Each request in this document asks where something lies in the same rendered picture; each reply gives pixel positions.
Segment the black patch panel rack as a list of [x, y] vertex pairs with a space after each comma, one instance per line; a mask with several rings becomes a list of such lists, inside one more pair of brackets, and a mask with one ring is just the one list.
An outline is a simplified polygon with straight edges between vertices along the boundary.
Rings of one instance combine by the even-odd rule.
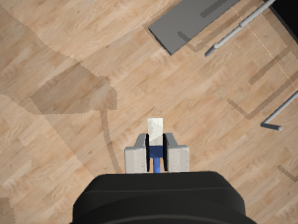
[[[171, 55], [229, 10], [240, 0], [182, 0], [148, 27], [160, 45]], [[263, 0], [264, 3], [239, 23], [233, 31], [218, 42], [219, 47], [256, 18], [264, 9], [274, 13], [298, 44], [298, 0]], [[274, 2], [275, 1], [275, 2]], [[208, 57], [217, 50], [213, 44], [204, 54]], [[298, 90], [268, 116], [260, 126], [282, 131], [279, 125], [267, 124], [298, 96]]]

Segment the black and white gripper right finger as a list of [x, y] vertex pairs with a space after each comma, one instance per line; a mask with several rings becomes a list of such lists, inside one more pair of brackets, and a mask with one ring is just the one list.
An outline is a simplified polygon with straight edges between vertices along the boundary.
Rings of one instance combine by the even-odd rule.
[[172, 133], [163, 133], [164, 171], [189, 172], [189, 148], [178, 145]]

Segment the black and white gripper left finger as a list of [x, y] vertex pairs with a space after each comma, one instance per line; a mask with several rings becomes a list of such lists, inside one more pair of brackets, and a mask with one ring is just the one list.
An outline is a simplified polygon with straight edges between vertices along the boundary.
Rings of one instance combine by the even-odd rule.
[[149, 134], [139, 134], [134, 146], [124, 149], [125, 174], [150, 171]]

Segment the blue patch cable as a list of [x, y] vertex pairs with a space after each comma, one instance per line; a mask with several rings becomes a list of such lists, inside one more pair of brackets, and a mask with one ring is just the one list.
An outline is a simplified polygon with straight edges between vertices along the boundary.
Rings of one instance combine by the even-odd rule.
[[160, 158], [153, 158], [153, 173], [160, 172]]

